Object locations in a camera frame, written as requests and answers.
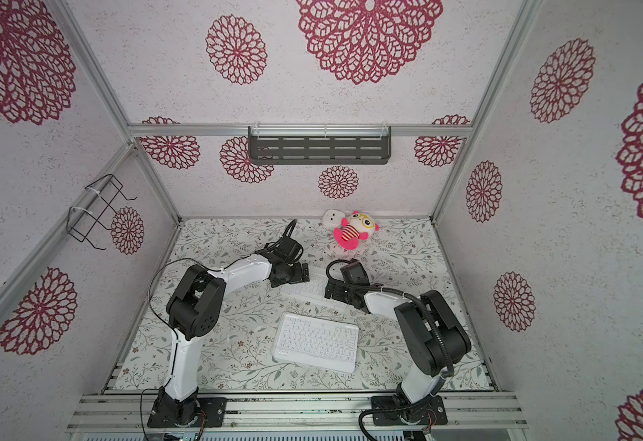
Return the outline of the white keyboard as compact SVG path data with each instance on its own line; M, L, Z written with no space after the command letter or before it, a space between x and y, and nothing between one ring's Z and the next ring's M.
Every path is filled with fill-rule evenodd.
M296 299L297 301L309 302L310 304L344 312L347 305L340 301L333 301L325 297L325 289L328 283L328 277L324 268L317 266L309 267L308 282L299 284L286 284L281 287L281 292Z
M359 334L356 325L285 312L277 329L272 358L352 374L356 370Z

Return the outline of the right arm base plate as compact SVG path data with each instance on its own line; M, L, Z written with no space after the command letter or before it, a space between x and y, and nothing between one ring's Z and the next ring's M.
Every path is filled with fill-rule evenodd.
M375 426L444 426L448 414L442 398L428 396L416 404L401 404L396 396L371 398Z

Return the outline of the grey wall shelf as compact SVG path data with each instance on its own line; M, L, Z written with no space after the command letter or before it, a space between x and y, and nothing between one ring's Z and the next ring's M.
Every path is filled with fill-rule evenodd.
M391 128L248 128L248 155L255 165L386 165Z

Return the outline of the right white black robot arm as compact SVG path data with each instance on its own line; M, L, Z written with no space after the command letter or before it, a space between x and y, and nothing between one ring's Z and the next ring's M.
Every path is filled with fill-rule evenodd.
M413 365L399 385L403 404L436 395L457 374L457 364L472 349L468 333L436 290L413 295L369 280L356 259L336 259L325 268L324 297L360 312L395 320Z

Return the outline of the white keyboard back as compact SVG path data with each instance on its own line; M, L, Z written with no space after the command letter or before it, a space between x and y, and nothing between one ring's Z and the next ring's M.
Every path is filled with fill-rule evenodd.
M297 301L309 302L310 304L344 312L347 305L340 301L333 301L325 297L325 289L328 283L328 277L324 268L317 266L309 267L308 282L299 284L286 284L281 287L281 292L296 299Z

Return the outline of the white round gadget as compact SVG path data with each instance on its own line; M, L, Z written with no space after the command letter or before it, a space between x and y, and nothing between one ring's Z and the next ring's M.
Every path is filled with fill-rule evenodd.
M345 220L345 213L343 211L338 211L338 209L329 209L325 211L323 218L321 218L321 224L327 229L337 229L343 226L343 221Z

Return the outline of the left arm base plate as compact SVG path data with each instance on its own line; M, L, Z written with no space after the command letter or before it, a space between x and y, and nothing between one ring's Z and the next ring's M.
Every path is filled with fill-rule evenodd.
M222 427L228 401L222 397L187 398L183 402L159 396L152 407L148 428Z

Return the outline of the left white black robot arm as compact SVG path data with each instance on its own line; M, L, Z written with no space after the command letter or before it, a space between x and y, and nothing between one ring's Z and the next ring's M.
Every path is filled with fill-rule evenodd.
M225 295L264 280L273 288L307 282L309 269L299 261L302 254L302 245L285 236L221 270L198 263L186 270L165 308L173 336L167 396L183 402L198 394L204 336L220 318Z

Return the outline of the pink owl plush toy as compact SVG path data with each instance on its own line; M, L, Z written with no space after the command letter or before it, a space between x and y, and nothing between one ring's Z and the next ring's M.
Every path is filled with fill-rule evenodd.
M380 229L380 226L367 213L354 211L349 217L343 218L341 225L334 229L334 240L345 250L355 250L361 242Z

